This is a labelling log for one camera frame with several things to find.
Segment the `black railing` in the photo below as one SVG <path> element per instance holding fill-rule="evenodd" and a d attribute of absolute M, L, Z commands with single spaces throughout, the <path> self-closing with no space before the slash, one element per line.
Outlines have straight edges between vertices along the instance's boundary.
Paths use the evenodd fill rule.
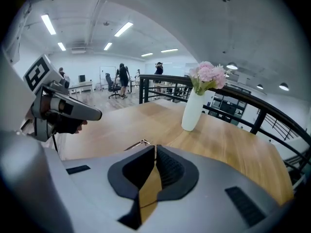
<path fill-rule="evenodd" d="M 140 85 L 139 85 L 139 103 L 143 103 L 143 102 L 148 102 L 150 97 L 156 97 L 156 96 L 164 96 L 167 97 L 169 99 L 172 100 L 176 100 L 176 101 L 183 101 L 183 102 L 187 102 L 188 100 L 186 98 L 188 98 L 188 94 L 189 91 L 192 89 L 192 83 L 190 78 L 188 77 L 178 77 L 178 76 L 168 76 L 168 75 L 140 75 Z M 175 87 L 175 91 L 172 92 L 173 95 L 171 93 L 162 93 L 159 91 L 154 91 L 155 88 L 164 88 L 164 87 L 149 87 L 149 81 L 153 80 L 153 81 L 160 81 L 160 82 L 168 82 L 168 83 L 174 83 L 176 84 L 175 86 L 164 86 L 165 88 L 174 88 Z M 187 95 L 186 98 L 183 98 L 182 96 L 176 96 L 176 88 L 178 88 L 178 84 L 183 84 L 184 89 L 188 89 L 187 90 Z M 291 167 L 292 169 L 296 170 L 298 173 L 302 172 L 303 167 L 308 163 L 309 165 L 311 165 L 311 162 L 309 161 L 309 159 L 311 158 L 311 137 L 310 135 L 307 134 L 307 132 L 299 125 L 297 124 L 294 120 L 292 120 L 290 117 L 288 117 L 286 114 L 284 114 L 283 112 L 281 112 L 279 109 L 273 107 L 272 105 L 268 104 L 267 102 L 254 97 L 250 94 L 247 94 L 245 92 L 239 91 L 237 89 L 228 87 L 228 86 L 224 86 L 222 89 L 211 89 L 212 91 L 217 92 L 218 94 L 224 95 L 224 96 L 228 96 L 228 97 L 232 97 L 235 99 L 238 99 L 240 101 L 243 101 L 247 104 L 250 104 L 256 108 L 259 109 L 259 115 L 255 121 L 255 123 L 251 123 L 248 121 L 245 121 L 239 117 L 235 117 L 232 114 L 229 114 L 227 112 L 212 108 L 211 106 L 206 106 L 203 105 L 204 109 L 216 112 L 218 114 L 221 114 L 225 117 L 234 119 L 235 121 L 238 121 L 244 125 L 247 125 L 251 128 L 250 133 L 252 134 L 256 134 L 257 132 L 261 132 L 263 134 L 265 134 L 266 136 L 268 136 L 269 138 L 279 142 L 280 144 L 284 145 L 285 147 L 287 147 L 289 150 L 291 150 L 292 152 L 294 152 L 297 156 L 299 156 L 301 158 L 300 161 L 300 165 L 299 167 L 296 167 L 294 165 L 292 165 L 291 163 L 288 163 L 286 161 L 284 161 L 286 166 Z M 294 149 L 292 146 L 288 145 L 286 142 L 284 142 L 284 140 L 276 137 L 275 135 L 272 135 L 268 132 L 266 132 L 264 129 L 261 128 L 261 125 L 263 123 L 263 121 L 266 119 L 267 114 L 270 115 L 270 117 L 273 117 L 275 120 L 277 120 L 278 122 L 282 123 L 284 126 L 288 127 L 289 132 L 287 133 L 288 137 L 291 133 L 300 136 L 304 141 L 306 141 L 309 145 L 309 149 L 308 151 L 306 151 L 304 154 L 301 154 L 299 151 L 297 151 L 296 149 Z"/>
<path fill-rule="evenodd" d="M 270 116 L 269 114 L 266 115 L 264 120 L 272 126 L 272 129 L 275 129 L 275 131 L 279 133 L 280 136 L 282 136 L 284 141 L 298 137 L 298 135 L 293 132 L 289 127 L 279 122 L 277 119 Z"/>

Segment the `ceiling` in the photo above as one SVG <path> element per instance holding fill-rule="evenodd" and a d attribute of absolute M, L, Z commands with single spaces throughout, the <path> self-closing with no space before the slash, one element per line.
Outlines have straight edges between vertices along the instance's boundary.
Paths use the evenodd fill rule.
<path fill-rule="evenodd" d="M 41 15 L 48 14 L 56 35 L 50 35 Z M 126 23 L 133 26 L 120 37 L 114 34 Z M 148 17 L 122 5 L 103 0 L 44 0 L 33 4 L 23 35 L 49 54 L 61 52 L 57 43 L 67 50 L 85 49 L 140 59 L 172 55 L 190 55 L 180 42 Z M 161 53 L 175 49 L 177 52 Z M 142 54 L 154 53 L 149 57 Z"/>
<path fill-rule="evenodd" d="M 148 59 L 162 57 L 163 49 L 178 48 L 178 53 L 166 56 L 191 53 L 198 61 L 224 66 L 233 61 L 239 67 L 235 74 L 247 75 L 248 86 L 256 88 L 260 83 L 266 93 L 311 101 L 310 46 L 282 0 L 35 1 L 25 35 L 40 38 L 36 41 L 48 51 L 60 51 L 56 43 L 62 41 L 67 48 L 103 52 L 111 41 L 109 53 L 142 58 L 153 52 Z M 51 16 L 57 31 L 54 38 L 41 21 L 42 13 Z M 114 37 L 128 21 L 133 27 Z M 229 79 L 237 80 L 237 75 Z M 289 85 L 289 92 L 278 87 L 282 82 Z"/>

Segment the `person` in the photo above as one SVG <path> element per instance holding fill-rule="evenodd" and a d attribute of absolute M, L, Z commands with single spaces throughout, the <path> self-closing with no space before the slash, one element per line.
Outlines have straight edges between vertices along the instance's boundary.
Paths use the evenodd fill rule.
<path fill-rule="evenodd" d="M 155 67 L 156 67 L 155 74 L 162 75 L 162 73 L 163 73 L 163 63 L 158 62 L 158 63 L 156 63 Z M 160 80 L 154 80 L 154 83 L 161 83 L 161 81 Z M 161 88 L 157 88 L 156 91 L 157 92 L 162 92 L 162 89 Z"/>
<path fill-rule="evenodd" d="M 135 88 L 139 87 L 139 75 L 140 75 L 140 70 L 138 69 L 135 75 Z"/>
<path fill-rule="evenodd" d="M 121 83 L 121 90 L 120 90 L 120 96 L 122 99 L 127 98 L 125 95 L 126 88 L 128 86 L 128 77 L 130 77 L 130 73 L 128 71 L 128 68 L 124 66 L 123 63 L 120 63 L 119 69 L 117 70 L 116 77 L 115 77 L 115 83 L 117 81 L 117 76 L 120 77 L 120 83 Z"/>
<path fill-rule="evenodd" d="M 68 76 L 66 73 L 64 73 L 64 69 L 61 67 L 61 68 L 59 68 L 58 72 L 59 72 L 60 75 L 62 75 L 62 77 L 63 77 L 66 81 L 68 81 L 68 87 L 69 87 L 70 78 L 69 78 L 69 76 Z"/>
<path fill-rule="evenodd" d="M 158 62 L 158 63 L 156 63 L 155 67 L 156 67 L 155 74 L 161 75 L 163 73 L 163 63 Z"/>
<path fill-rule="evenodd" d="M 64 69 L 61 67 L 58 70 L 59 74 L 62 75 L 62 77 L 64 77 L 65 73 L 64 73 Z"/>

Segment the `white vase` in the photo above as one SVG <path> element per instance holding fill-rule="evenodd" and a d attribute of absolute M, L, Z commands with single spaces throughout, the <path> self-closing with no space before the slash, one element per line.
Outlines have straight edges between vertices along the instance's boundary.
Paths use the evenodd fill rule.
<path fill-rule="evenodd" d="M 185 111 L 181 127 L 186 131 L 192 131 L 200 119 L 200 115 L 203 110 L 204 94 L 202 96 L 197 95 L 192 89 Z"/>

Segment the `white desk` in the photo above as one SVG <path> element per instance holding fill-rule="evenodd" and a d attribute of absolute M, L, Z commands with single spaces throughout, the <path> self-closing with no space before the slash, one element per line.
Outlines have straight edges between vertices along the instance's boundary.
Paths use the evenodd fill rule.
<path fill-rule="evenodd" d="M 91 90 L 92 92 L 94 91 L 92 81 L 80 82 L 78 84 L 74 84 L 71 87 L 69 87 L 70 94 L 76 93 L 76 92 L 80 92 L 81 94 L 81 92 L 88 91 L 88 90 Z"/>

